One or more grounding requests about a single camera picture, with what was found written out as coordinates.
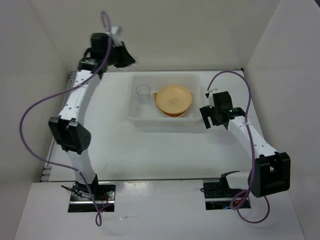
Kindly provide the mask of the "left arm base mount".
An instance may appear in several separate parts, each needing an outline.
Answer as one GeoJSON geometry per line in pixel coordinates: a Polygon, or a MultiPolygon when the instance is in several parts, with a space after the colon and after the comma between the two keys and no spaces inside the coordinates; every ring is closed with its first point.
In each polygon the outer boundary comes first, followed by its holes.
{"type": "MultiPolygon", "coordinates": [[[[94,213],[97,212],[89,193],[76,190],[76,186],[67,187],[61,185],[61,187],[70,192],[69,213],[94,213]]],[[[102,183],[99,185],[99,191],[94,196],[94,201],[97,204],[99,210],[102,212],[114,212],[115,211],[115,198],[116,198],[116,185],[109,183],[102,183]]]]}

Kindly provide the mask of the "clear glass cup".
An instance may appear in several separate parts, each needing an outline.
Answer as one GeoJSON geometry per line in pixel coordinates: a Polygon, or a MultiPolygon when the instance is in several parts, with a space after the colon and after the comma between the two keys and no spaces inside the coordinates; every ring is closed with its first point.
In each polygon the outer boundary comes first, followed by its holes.
{"type": "Polygon", "coordinates": [[[111,37],[113,41],[113,45],[116,47],[123,45],[121,40],[122,31],[123,31],[123,28],[121,26],[112,26],[109,29],[108,35],[111,37]]]}
{"type": "Polygon", "coordinates": [[[137,95],[137,101],[146,105],[150,101],[151,88],[147,84],[140,84],[136,87],[135,93],[137,95]]]}

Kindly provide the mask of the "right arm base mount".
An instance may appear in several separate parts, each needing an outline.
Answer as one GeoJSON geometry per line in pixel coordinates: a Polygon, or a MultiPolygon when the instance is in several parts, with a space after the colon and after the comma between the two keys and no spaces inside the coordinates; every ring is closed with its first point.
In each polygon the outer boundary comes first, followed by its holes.
{"type": "Polygon", "coordinates": [[[204,194],[205,209],[210,211],[229,210],[231,200],[242,190],[230,188],[225,179],[213,178],[204,180],[200,191],[204,194]]]}

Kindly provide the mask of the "clear glass cup front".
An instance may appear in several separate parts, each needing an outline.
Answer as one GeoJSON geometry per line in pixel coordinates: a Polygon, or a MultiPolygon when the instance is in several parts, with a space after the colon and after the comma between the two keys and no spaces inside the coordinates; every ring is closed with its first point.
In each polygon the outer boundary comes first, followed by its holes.
{"type": "Polygon", "coordinates": [[[123,28],[121,26],[112,26],[109,29],[108,35],[111,37],[113,41],[113,45],[116,47],[123,45],[121,40],[122,31],[123,31],[123,28]]]}

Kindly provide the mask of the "woven bamboo triangular tray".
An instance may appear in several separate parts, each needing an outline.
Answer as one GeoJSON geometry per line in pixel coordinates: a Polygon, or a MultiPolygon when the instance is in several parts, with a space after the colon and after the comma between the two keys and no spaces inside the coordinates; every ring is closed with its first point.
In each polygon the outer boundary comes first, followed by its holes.
{"type": "Polygon", "coordinates": [[[187,112],[192,103],[191,92],[162,93],[155,92],[153,98],[158,109],[168,117],[179,117],[187,112]]]}

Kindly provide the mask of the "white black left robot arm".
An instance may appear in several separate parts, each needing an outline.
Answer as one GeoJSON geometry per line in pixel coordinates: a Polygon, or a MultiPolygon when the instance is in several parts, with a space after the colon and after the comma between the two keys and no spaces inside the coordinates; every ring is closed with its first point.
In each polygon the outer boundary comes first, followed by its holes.
{"type": "Polygon", "coordinates": [[[65,151],[75,168],[75,191],[81,191],[88,200],[100,193],[98,176],[92,168],[88,148],[92,135],[84,127],[85,114],[91,97],[109,66],[125,68],[135,59],[115,33],[94,33],[91,46],[79,61],[74,90],[57,117],[51,117],[48,125],[53,137],[65,151]]]}

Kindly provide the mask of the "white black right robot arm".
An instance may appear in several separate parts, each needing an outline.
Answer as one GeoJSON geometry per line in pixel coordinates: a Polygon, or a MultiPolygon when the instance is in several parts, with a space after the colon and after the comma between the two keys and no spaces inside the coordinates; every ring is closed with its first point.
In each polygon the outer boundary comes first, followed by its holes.
{"type": "Polygon", "coordinates": [[[252,170],[247,179],[251,193],[260,198],[289,190],[289,155],[277,151],[265,141],[249,121],[248,114],[240,107],[233,107],[229,92],[210,91],[205,96],[209,99],[209,105],[200,108],[205,127],[224,126],[253,157],[252,170]]]}

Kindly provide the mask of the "translucent white plastic bin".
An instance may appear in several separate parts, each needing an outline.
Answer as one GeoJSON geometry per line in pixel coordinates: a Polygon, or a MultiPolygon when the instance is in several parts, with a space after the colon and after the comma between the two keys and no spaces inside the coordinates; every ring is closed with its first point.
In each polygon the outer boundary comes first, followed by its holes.
{"type": "Polygon", "coordinates": [[[187,128],[202,120],[201,80],[192,73],[135,73],[129,78],[128,120],[140,128],[187,128]]]}

